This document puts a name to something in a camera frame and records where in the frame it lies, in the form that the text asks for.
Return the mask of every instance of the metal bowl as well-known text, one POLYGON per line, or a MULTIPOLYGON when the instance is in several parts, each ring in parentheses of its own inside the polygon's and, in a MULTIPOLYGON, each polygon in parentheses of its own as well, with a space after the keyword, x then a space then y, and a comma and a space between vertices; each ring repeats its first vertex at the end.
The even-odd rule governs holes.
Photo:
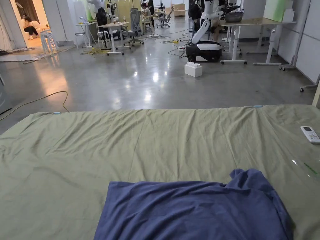
POLYGON ((230 12, 226 14, 226 22, 241 22, 244 11, 230 12))

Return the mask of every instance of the gray office chair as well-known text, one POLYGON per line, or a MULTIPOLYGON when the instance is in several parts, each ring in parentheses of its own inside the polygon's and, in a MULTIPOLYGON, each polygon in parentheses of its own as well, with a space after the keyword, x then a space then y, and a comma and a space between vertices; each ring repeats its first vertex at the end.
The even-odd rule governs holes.
POLYGON ((168 26, 168 28, 170 27, 169 25, 168 25, 168 22, 170 22, 170 19, 171 19, 171 14, 172 14, 172 12, 174 11, 174 8, 172 7, 171 8, 171 12, 168 14, 168 16, 165 18, 165 17, 160 17, 160 18, 158 18, 158 20, 160 21, 160 27, 161 28, 163 28, 164 26, 168 26))
POLYGON ((123 32, 124 35, 128 35, 132 38, 128 43, 132 43, 132 46, 135 42, 144 44, 143 41, 136 39, 135 37, 142 36, 142 31, 140 27, 140 16, 141 11, 138 11, 138 8, 130 9, 130 20, 131 20, 131 30, 123 32))

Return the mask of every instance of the blue cloth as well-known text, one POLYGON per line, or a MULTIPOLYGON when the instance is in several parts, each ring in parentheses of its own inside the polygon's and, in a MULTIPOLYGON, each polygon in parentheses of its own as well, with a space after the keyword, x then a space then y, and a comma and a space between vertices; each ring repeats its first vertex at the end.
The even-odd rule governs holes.
POLYGON ((291 219, 263 174, 215 182, 110 182, 95 240, 293 239, 291 219))

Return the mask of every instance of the white remote control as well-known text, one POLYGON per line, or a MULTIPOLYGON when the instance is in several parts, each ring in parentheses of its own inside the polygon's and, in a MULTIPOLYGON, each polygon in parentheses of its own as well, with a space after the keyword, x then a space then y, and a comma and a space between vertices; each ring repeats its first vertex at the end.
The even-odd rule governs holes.
POLYGON ((301 130, 303 131, 309 142, 311 142, 312 144, 320 144, 320 138, 315 133, 315 131, 313 131, 312 127, 301 126, 301 130))

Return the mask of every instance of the bed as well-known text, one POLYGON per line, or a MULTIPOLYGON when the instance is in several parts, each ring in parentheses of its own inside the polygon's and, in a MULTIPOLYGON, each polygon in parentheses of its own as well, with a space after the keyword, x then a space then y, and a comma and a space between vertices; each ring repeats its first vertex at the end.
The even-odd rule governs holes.
POLYGON ((228 183, 256 168, 295 239, 319 240, 320 146, 300 129, 319 120, 306 105, 32 114, 0 136, 0 239, 93 239, 110 181, 228 183))

